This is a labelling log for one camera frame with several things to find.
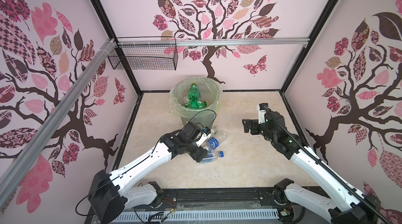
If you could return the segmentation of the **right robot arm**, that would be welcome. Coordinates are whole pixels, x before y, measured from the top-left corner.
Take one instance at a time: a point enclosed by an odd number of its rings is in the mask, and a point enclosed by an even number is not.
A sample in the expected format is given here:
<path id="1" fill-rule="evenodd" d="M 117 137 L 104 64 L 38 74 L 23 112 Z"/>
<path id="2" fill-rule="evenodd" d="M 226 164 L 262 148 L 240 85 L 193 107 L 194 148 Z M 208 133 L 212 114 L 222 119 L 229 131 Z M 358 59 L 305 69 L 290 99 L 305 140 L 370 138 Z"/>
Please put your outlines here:
<path id="1" fill-rule="evenodd" d="M 380 200 L 364 194 L 341 178 L 326 165 L 297 134 L 285 126 L 284 117 L 269 108 L 259 111 L 258 119 L 242 120 L 245 133 L 261 135 L 272 147 L 288 160 L 302 168 L 320 188 L 325 196 L 282 179 L 275 184 L 274 201 L 278 205 L 298 204 L 331 224 L 375 224 L 385 221 L 380 213 Z"/>

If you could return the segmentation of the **green bottle yellow cap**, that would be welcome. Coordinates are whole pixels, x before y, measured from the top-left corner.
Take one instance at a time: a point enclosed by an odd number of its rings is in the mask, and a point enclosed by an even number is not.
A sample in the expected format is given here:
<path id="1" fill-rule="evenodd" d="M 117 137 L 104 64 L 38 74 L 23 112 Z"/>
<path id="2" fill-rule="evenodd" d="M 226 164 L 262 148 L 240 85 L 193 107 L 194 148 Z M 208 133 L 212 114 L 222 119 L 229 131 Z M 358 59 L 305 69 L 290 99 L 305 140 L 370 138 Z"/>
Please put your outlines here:
<path id="1" fill-rule="evenodd" d="M 200 100 L 200 91 L 197 84 L 192 83 L 188 90 L 188 100 Z"/>

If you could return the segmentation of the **clear bottle blue text label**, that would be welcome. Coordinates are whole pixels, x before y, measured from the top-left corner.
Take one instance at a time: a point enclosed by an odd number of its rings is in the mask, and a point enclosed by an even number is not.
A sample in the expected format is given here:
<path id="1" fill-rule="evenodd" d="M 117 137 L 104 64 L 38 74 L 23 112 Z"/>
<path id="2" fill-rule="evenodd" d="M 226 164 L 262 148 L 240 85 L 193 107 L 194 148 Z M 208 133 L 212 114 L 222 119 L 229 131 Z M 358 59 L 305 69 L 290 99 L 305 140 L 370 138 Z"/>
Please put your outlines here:
<path id="1" fill-rule="evenodd" d="M 200 164 L 211 163 L 224 157 L 223 151 L 212 150 L 208 151 L 207 156 L 200 162 Z"/>

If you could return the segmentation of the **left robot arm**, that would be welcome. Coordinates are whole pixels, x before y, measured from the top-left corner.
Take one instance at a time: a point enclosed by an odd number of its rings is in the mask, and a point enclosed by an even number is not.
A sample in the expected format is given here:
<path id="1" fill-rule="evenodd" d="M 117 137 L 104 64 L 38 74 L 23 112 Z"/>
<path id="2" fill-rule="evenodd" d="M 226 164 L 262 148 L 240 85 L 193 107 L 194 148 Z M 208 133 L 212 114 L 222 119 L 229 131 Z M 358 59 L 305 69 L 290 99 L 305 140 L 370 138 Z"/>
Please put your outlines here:
<path id="1" fill-rule="evenodd" d="M 164 134 L 152 149 L 131 163 L 109 173 L 104 170 L 96 173 L 86 198 L 100 223 L 109 224 L 124 210 L 136 206 L 160 206 L 163 190 L 156 182 L 140 187 L 135 184 L 178 155 L 189 154 L 194 161 L 201 162 L 208 154 L 202 144 L 209 137 L 208 127 L 202 129 L 188 122 L 182 129 Z"/>

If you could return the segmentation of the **Pocari Sweat clear bottle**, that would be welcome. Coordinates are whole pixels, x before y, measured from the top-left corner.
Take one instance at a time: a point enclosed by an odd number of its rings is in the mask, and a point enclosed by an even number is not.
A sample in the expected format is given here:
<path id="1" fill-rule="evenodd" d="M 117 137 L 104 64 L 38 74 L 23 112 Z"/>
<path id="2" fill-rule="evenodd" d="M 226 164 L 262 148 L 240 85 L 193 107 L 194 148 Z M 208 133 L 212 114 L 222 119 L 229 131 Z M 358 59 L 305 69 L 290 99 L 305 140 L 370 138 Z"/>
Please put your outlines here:
<path id="1" fill-rule="evenodd" d="M 219 126 L 214 126 L 211 129 L 211 137 L 202 144 L 202 148 L 212 151 L 217 149 L 227 138 L 226 132 Z"/>

